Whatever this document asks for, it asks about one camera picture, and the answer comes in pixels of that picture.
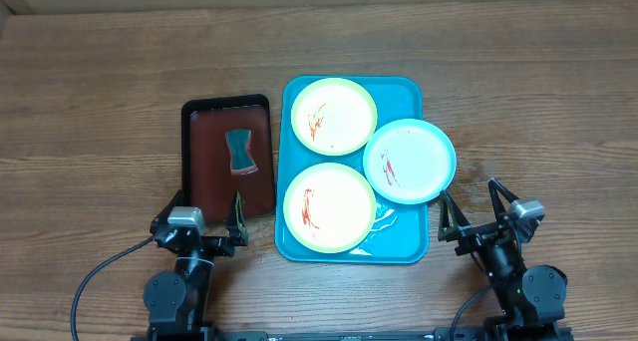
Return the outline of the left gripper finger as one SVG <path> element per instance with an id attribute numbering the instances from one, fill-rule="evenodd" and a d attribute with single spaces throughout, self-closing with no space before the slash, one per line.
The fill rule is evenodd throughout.
<path id="1" fill-rule="evenodd" d="M 238 192 L 233 198 L 230 212 L 226 219 L 226 229 L 228 231 L 229 244 L 232 245 L 247 245 L 248 244 L 248 230 L 245 226 L 245 221 L 242 212 L 242 200 L 240 193 Z"/>
<path id="2" fill-rule="evenodd" d="M 167 220 L 172 210 L 177 206 L 183 206 L 184 193 L 179 189 L 168 204 L 158 214 L 158 220 Z"/>

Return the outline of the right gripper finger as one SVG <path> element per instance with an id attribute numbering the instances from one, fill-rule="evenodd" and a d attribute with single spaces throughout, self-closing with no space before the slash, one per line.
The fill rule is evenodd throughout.
<path id="1" fill-rule="evenodd" d="M 507 202 L 512 203 L 518 200 L 518 196 L 507 189 L 502 183 L 500 183 L 495 177 L 492 177 L 487 182 L 489 196 L 492 204 L 492 209 L 496 220 L 502 220 L 506 214 L 506 210 L 502 203 L 503 197 Z"/>
<path id="2" fill-rule="evenodd" d="M 455 241 L 467 236 L 471 225 L 451 195 L 442 190 L 439 196 L 440 223 L 438 241 Z"/>

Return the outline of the green and red sponge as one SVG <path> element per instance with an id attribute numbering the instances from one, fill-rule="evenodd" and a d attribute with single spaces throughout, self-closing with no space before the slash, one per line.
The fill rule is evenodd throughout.
<path id="1" fill-rule="evenodd" d="M 251 130 L 235 129 L 225 133 L 230 154 L 230 171 L 233 175 L 246 175 L 258 171 L 250 153 Z"/>

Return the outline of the light blue plate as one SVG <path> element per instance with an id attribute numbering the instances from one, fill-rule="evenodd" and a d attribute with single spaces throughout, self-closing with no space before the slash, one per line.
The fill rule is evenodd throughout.
<path id="1" fill-rule="evenodd" d="M 423 120 L 392 121 L 365 146 L 363 170 L 373 190 L 401 204 L 438 197 L 452 182 L 457 155 L 450 138 Z"/>

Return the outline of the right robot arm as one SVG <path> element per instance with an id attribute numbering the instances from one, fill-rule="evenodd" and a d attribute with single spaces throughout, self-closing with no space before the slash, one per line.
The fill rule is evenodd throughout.
<path id="1" fill-rule="evenodd" d="M 537 199 L 523 199 L 496 178 L 487 183 L 494 221 L 470 224 L 451 195 L 440 193 L 438 240 L 455 241 L 458 256 L 470 255 L 488 280 L 488 286 L 471 296 L 458 310 L 449 327 L 434 331 L 437 340 L 571 340 L 569 328 L 559 328 L 565 317 L 567 276 L 551 265 L 528 267 L 522 246 L 530 242 L 545 217 Z M 492 292 L 501 314 L 483 326 L 461 328 L 460 319 L 479 298 Z"/>

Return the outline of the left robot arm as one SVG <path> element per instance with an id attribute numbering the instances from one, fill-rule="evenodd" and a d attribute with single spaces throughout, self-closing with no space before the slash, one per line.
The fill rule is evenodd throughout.
<path id="1" fill-rule="evenodd" d="M 147 282 L 143 299 L 150 313 L 148 340 L 222 340 L 219 329 L 204 320 L 214 259 L 232 257 L 246 246 L 241 198 L 236 194 L 225 220 L 227 236 L 207 236 L 202 211 L 184 204 L 178 190 L 151 222 L 152 241 L 175 255 L 174 270 Z"/>

